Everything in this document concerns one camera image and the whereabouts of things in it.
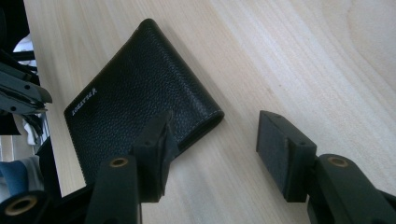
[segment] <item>wooden table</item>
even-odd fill
[[[64,109],[152,18],[224,110],[171,166],[145,223],[308,223],[255,152],[259,111],[279,113],[396,194],[392,1],[25,1],[63,195],[84,186]]]

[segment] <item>embossed logo on wallet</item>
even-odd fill
[[[96,88],[92,88],[90,92],[81,100],[81,102],[78,103],[78,105],[72,110],[72,116],[75,116],[75,114],[87,103],[91,97],[93,97],[98,91]]]

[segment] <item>textured leather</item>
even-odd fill
[[[64,111],[86,183],[94,182],[105,158],[127,154],[164,110],[173,111],[180,153],[224,117],[155,21],[146,19]]]

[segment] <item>light wood surface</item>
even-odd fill
[[[396,3],[25,1],[62,193],[84,186],[64,109],[152,18],[224,110],[171,166],[144,223],[308,223],[255,152],[259,111],[279,113],[396,194]]]

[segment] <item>wallet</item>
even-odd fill
[[[107,157],[128,154],[165,110],[173,113],[179,154],[224,117],[156,22],[146,19],[64,111],[85,182],[95,181]]]

